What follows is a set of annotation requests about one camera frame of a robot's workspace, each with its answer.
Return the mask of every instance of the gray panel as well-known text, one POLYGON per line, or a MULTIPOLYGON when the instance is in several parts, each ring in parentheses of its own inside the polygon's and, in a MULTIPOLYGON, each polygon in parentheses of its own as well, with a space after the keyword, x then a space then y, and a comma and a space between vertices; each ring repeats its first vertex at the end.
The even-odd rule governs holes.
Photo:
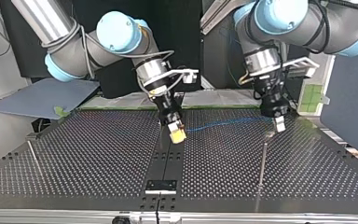
POLYGON ((184 122, 186 142, 170 149, 184 157, 165 174, 179 180, 178 193, 166 198, 172 210, 358 214, 358 160, 309 121, 289 116, 287 131, 274 136, 262 189, 269 119, 258 110, 189 110, 184 122))
POLYGON ((60 82, 46 78, 15 92, 0 101, 0 112, 34 118, 59 119, 54 107, 70 112, 85 101, 98 87, 98 82, 73 80, 60 82))
POLYGON ((32 143, 38 160, 23 147, 0 161, 0 208, 147 210, 146 180, 165 166, 158 133, 156 111, 74 114, 32 143))
POLYGON ((358 149, 358 56, 337 56, 326 95, 322 123, 358 149))

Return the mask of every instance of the yellow object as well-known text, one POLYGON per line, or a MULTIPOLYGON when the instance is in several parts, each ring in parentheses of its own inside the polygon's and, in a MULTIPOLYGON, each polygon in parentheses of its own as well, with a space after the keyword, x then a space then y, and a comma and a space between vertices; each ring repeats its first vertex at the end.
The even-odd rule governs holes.
POLYGON ((179 144, 185 141, 186 133, 183 129, 179 129, 178 131, 171 133, 170 137, 174 144, 179 144))

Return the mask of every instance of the black wall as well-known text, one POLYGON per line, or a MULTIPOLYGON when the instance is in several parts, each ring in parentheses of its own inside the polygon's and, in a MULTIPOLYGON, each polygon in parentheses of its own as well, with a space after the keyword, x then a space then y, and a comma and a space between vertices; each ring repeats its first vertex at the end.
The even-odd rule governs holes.
MULTIPOLYGON (((95 29, 106 12, 118 10, 135 19, 147 21, 153 30, 160 50, 174 49, 170 58, 172 67, 185 65, 200 68, 201 0, 61 0, 69 14, 81 23, 87 32, 95 29)), ((13 50, 22 77, 50 77, 44 58, 46 50, 11 1, 0 0, 13 50)), ((114 98, 138 91, 136 74, 131 60, 122 60, 97 72, 103 94, 114 98)), ((180 86, 179 91, 195 91, 195 85, 180 86)))

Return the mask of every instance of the metal rod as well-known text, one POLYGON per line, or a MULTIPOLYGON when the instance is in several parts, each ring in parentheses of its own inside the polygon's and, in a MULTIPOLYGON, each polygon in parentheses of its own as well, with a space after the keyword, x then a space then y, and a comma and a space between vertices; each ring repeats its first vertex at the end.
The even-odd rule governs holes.
POLYGON ((258 187, 260 188, 263 188, 263 178, 264 178, 264 170, 266 169, 266 157, 267 157, 268 146, 269 144, 265 142, 263 146, 263 156, 261 158, 260 181, 258 183, 258 187))
POLYGON ((68 35, 74 26, 73 20, 57 0, 12 0, 11 2, 44 44, 68 35))
POLYGON ((33 155, 33 157, 34 157, 34 160, 37 161, 37 157, 36 157, 36 154, 34 154, 34 147, 32 146, 31 141, 28 141, 27 143, 28 143, 28 146, 29 146, 30 149, 31 149, 32 155, 33 155))

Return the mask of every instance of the black perforated table surface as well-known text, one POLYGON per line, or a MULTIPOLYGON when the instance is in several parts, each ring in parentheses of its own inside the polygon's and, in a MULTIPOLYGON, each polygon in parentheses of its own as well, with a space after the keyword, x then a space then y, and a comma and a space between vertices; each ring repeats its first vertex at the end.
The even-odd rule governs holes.
POLYGON ((358 214, 358 160, 295 115, 270 140, 252 109, 186 110, 170 143, 156 111, 79 111, 0 160, 0 208, 358 214), (175 180, 175 195, 146 195, 175 180))

